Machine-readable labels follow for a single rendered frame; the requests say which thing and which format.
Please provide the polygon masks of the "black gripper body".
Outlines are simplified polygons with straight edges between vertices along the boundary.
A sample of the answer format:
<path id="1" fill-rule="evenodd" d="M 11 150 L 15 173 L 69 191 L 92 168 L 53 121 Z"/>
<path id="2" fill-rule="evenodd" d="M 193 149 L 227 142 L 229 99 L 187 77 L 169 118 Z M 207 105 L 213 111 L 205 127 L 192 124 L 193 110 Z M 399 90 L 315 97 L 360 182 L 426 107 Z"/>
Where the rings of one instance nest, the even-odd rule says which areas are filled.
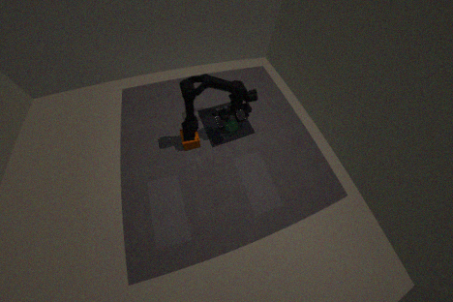
<path id="1" fill-rule="evenodd" d="M 233 111 L 234 111 L 235 109 L 240 109 L 241 107 L 243 107 L 243 110 L 245 110 L 245 111 L 252 112 L 252 108 L 251 108 L 251 106 L 249 105 L 249 103 L 242 104 L 241 106 L 234 106 L 234 105 L 232 104 L 232 101 L 230 101 L 230 103 L 231 103 L 230 111 L 226 111 L 225 109 L 219 110 L 219 115 L 220 115 L 220 117 L 221 117 L 221 119 L 222 119 L 223 121 L 224 121 L 224 120 L 227 120 L 228 117 L 229 117 L 230 115 L 232 115 L 232 113 L 233 113 Z"/>

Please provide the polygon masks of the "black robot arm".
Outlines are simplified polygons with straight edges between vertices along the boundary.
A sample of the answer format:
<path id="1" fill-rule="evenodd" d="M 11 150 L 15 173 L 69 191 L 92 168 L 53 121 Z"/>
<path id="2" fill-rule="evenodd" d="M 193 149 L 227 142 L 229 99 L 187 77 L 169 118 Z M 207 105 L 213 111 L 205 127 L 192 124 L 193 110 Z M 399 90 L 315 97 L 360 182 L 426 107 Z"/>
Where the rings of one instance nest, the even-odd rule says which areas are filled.
<path id="1" fill-rule="evenodd" d="M 194 83 L 201 82 L 197 89 Z M 196 95 L 201 94 L 207 88 L 221 89 L 230 92 L 230 99 L 234 106 L 241 106 L 243 100 L 248 103 L 256 101 L 257 90 L 247 91 L 242 81 L 234 80 L 228 81 L 208 74 L 192 75 L 179 82 L 182 96 L 186 105 L 186 117 L 182 123 L 184 141 L 195 140 L 195 132 L 198 129 L 198 122 L 194 116 L 194 103 Z M 235 115 L 236 121 L 241 122 L 249 117 L 249 111 L 243 111 L 243 107 L 235 109 L 232 113 Z"/>

